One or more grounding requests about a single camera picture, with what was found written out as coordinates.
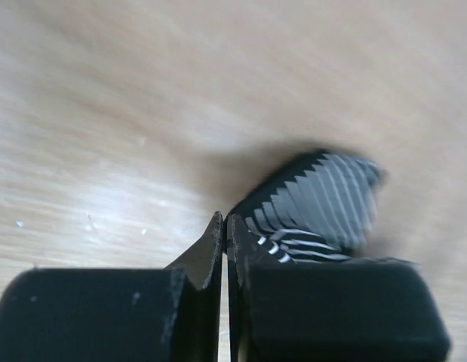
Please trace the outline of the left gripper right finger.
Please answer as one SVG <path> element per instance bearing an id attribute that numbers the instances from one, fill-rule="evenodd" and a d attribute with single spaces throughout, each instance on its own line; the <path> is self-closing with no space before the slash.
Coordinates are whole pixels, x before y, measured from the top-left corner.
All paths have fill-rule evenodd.
<path id="1" fill-rule="evenodd" d="M 418 270 L 398 259 L 282 264 L 226 220 L 233 361 L 445 361 L 451 341 Z"/>

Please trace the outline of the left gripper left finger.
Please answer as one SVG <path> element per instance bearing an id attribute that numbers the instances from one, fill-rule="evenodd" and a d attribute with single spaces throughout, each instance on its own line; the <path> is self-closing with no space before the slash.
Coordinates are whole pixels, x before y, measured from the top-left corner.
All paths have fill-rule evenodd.
<path id="1" fill-rule="evenodd" d="M 0 298 L 0 361 L 215 361 L 223 218 L 165 268 L 33 268 Z"/>

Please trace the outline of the black white striped tank top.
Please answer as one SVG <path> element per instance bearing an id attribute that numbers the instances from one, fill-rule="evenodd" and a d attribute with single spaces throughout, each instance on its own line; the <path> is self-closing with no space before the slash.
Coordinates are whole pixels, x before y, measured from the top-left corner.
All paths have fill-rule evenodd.
<path id="1" fill-rule="evenodd" d="M 230 213 L 281 264 L 348 262 L 366 244 L 382 179 L 368 158 L 319 149 L 281 166 Z"/>

